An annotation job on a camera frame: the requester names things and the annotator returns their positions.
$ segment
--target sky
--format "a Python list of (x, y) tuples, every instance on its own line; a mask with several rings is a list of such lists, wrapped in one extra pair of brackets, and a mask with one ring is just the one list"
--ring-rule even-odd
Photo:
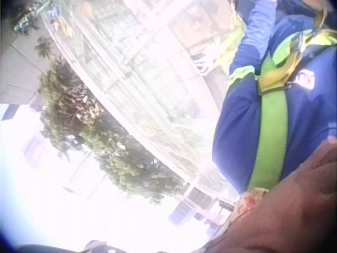
[[(51, 147), (41, 164), (32, 168), (23, 155), (24, 144), (42, 124), (39, 114), (21, 106), (12, 120), (0, 122), (1, 228), (14, 246), (44, 244), (81, 251), (93, 239), (129, 253), (190, 252), (207, 242), (207, 227), (191, 219), (176, 227), (168, 216), (177, 202), (160, 206), (116, 189), (108, 178), (90, 200), (64, 190), (77, 166), (57, 156)], [(94, 160), (87, 181), (102, 172)]]

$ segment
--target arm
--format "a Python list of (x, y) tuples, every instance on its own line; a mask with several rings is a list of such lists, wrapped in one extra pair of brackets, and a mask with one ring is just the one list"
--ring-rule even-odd
[(275, 25), (276, 0), (257, 0), (249, 24), (230, 65), (229, 85), (249, 73), (259, 72)]

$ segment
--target blue jacket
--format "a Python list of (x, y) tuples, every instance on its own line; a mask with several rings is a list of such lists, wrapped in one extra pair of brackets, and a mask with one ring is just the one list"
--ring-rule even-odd
[[(275, 26), (275, 9), (276, 3), (258, 0), (250, 13), (230, 74), (249, 65), (255, 73), (231, 85), (215, 130), (213, 160), (239, 193), (248, 187), (260, 134), (261, 100), (254, 74), (259, 74), (267, 51), (273, 55), (289, 35), (314, 28), (313, 18), (302, 15), (287, 16)], [(294, 171), (328, 136), (336, 136), (336, 57), (335, 46), (309, 46), (303, 63), (290, 78), (295, 83), (286, 91), (288, 146), (280, 179)], [(313, 89), (296, 83), (298, 71), (311, 73)]]

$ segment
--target person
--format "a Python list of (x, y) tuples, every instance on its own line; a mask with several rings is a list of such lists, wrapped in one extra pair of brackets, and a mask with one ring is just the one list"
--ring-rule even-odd
[(239, 194), (270, 190), (336, 136), (337, 39), (327, 9), (276, 20), (276, 7), (257, 0), (250, 12), (214, 135), (213, 160)]
[(193, 253), (337, 252), (336, 172), (337, 140), (328, 138), (225, 233)]

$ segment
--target green harness strap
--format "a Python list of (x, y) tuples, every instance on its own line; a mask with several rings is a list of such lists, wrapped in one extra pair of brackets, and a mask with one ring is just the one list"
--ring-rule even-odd
[[(261, 74), (275, 69), (268, 55), (261, 68)], [(283, 87), (279, 82), (269, 89)], [(288, 106), (285, 90), (276, 90), (261, 96), (260, 139), (257, 148), (254, 170), (249, 189), (273, 188), (278, 182), (283, 168), (288, 139)]]

